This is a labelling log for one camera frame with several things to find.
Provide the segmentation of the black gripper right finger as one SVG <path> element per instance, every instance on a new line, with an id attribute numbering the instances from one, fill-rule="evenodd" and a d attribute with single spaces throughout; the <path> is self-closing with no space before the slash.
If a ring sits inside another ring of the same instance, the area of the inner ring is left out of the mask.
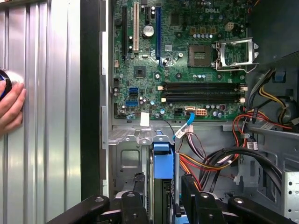
<path id="1" fill-rule="evenodd" d="M 199 191 L 196 180 L 181 177 L 181 200 L 190 224 L 293 224 L 286 218 L 248 198 L 234 196 L 227 203 L 213 193 Z"/>

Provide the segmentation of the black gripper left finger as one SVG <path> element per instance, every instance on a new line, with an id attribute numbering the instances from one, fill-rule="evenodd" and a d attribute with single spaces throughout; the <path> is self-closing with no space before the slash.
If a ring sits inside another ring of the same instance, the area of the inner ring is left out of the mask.
<path id="1" fill-rule="evenodd" d="M 145 175 L 136 173 L 114 200 L 95 195 L 50 220 L 49 224 L 148 224 Z"/>

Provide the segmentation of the bare person hand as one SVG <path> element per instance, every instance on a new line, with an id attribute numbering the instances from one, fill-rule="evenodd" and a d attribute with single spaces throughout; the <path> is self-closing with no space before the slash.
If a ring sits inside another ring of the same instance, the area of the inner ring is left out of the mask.
<path id="1" fill-rule="evenodd" d="M 18 128 L 23 119 L 22 107 L 26 97 L 23 83 L 16 83 L 0 101 L 0 136 Z"/>

